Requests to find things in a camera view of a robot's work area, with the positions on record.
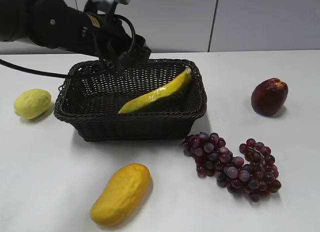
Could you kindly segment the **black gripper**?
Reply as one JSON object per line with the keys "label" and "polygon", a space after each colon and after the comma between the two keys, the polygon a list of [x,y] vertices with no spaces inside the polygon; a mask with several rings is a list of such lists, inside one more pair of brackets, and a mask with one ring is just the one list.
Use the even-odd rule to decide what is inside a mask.
{"label": "black gripper", "polygon": [[86,54],[112,61],[111,72],[114,76],[124,73],[122,61],[130,64],[146,64],[151,49],[144,37],[138,35],[132,23],[121,15],[86,14],[92,27],[86,34]]}

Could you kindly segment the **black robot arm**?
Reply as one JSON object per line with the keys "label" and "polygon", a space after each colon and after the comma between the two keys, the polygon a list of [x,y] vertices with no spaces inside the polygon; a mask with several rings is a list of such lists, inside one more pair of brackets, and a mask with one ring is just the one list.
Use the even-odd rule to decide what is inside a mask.
{"label": "black robot arm", "polygon": [[0,40],[21,41],[97,57],[103,70],[114,76],[149,60],[145,39],[115,13],[130,0],[88,0],[84,10],[64,0],[0,0]]}

